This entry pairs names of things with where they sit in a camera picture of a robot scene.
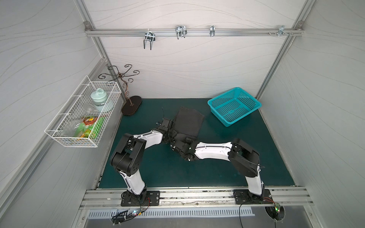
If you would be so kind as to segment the dark grey long pants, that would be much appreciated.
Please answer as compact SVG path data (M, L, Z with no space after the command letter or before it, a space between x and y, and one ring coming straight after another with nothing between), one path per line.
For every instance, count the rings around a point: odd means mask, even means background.
M190 138L195 141L198 137L203 121L203 114L195 109L181 106L170 129L177 131L175 140L186 142L187 138Z

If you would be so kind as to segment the teal plastic basket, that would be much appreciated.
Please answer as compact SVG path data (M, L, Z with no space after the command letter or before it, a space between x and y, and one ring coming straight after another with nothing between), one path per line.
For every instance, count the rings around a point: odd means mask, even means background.
M262 104L240 87L233 88L207 102L211 112L226 127L260 109Z

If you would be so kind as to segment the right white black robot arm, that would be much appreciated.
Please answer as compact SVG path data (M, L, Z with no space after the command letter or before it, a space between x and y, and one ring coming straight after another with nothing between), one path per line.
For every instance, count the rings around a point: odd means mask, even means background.
M230 162L245 177L249 195L264 198L264 183L260 176L259 153L239 138L226 143L204 143L175 141L171 149L187 161L217 159Z

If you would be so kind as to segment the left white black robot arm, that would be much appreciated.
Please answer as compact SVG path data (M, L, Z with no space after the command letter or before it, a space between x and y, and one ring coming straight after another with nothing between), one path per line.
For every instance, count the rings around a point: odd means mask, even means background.
M175 140L176 131L151 130L144 134L124 134L111 159L111 165L124 179L127 193L144 201L147 198L146 184L142 180L139 167L145 149Z

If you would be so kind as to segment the green table mat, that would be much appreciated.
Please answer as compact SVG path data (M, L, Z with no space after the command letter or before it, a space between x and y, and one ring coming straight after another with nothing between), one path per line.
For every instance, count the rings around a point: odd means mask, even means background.
M207 99L144 99L132 116L121 118L113 149L126 134L142 134L156 127L163 118L173 119L181 107L204 115L198 141L226 143L242 139L260 154L261 179L266 186L291 186L290 175L259 111L255 111L232 126L224 126L212 113ZM186 161L167 144L145 150L140 174L148 188L153 187L229 187L246 186L242 176L230 162L204 159Z

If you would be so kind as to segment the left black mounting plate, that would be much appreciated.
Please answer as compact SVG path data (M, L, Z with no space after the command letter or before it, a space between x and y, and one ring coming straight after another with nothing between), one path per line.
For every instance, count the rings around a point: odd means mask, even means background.
M159 206L160 191L142 191L140 195L135 195L129 191L125 191L121 194L122 207L147 207L147 206Z

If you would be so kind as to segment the black mounting plate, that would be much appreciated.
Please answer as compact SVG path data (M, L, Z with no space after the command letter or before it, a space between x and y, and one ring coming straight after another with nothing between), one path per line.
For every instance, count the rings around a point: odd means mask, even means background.
M147 207L147 206L159 206L160 191L142 191L140 195L135 195L129 191L125 191L121 194L122 207Z
M273 204L271 192L269 189L264 189L261 196L255 195L249 190L234 190L233 196L237 205L248 205L248 204Z

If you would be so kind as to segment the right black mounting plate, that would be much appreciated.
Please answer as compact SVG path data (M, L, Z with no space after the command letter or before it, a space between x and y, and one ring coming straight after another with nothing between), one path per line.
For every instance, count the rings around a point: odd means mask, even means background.
M261 196L255 195L249 190L234 190L233 196L237 205L248 205L248 204L273 204L271 192L269 189L264 189Z

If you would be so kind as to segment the clear plastic bag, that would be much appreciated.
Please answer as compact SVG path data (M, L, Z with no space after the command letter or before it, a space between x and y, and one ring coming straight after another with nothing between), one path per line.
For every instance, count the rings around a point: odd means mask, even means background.
M98 114L99 111L93 104L83 104L82 109L79 110L78 117L76 119L68 121L64 125L60 133L60 137L74 137L78 125L83 121L85 117L87 116L98 117Z

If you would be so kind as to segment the metal double hook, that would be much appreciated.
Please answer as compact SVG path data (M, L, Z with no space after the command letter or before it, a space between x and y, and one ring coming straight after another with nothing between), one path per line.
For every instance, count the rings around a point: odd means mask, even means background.
M152 50L152 46L153 46L153 43L155 42L155 40L156 40L156 35L153 32L148 31L147 33L145 33L145 35L144 35L144 49L146 49L147 44L149 44L150 50Z

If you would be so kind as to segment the metal loop hook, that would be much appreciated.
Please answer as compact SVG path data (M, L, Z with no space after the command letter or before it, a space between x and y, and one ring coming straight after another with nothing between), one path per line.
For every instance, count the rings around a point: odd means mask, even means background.
M185 25L178 25L175 27L175 33L177 39L185 38L187 34L187 27Z

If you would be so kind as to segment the right circuit board in hole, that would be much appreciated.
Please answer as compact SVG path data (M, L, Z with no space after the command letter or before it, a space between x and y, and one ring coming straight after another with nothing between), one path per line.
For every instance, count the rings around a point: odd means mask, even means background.
M267 215L274 221L282 221L285 218L285 209L281 205L265 207Z

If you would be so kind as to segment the small metal clip hook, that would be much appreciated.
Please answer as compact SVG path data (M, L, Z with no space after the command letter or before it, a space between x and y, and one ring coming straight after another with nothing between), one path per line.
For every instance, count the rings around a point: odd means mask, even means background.
M211 25L210 26L210 37L214 37L215 36L215 26Z

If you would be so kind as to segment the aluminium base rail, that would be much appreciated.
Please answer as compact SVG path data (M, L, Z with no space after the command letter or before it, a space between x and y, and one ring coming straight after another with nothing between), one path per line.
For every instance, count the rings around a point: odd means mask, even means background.
M271 192L275 203L282 206L313 205L305 187L279 186L266 187ZM246 187L188 187L188 188L152 188L150 191L160 191L159 206L155 208L182 207L230 207L237 205L233 196L234 190L248 190ZM119 209L122 207L121 194L124 189L99 189L86 191L81 202L81 209ZM272 204L248 204L248 206L271 206Z

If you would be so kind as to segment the metal bracket hook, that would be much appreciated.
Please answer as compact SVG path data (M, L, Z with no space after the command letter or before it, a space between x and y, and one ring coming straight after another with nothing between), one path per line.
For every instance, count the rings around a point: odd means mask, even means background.
M280 37L280 36L286 36L286 37L289 37L289 36L293 36L294 34L292 32L288 32L285 30L285 26L282 25L281 27L278 28L278 30L274 33L271 33L271 32L268 32L268 34L270 36L276 36L276 37Z

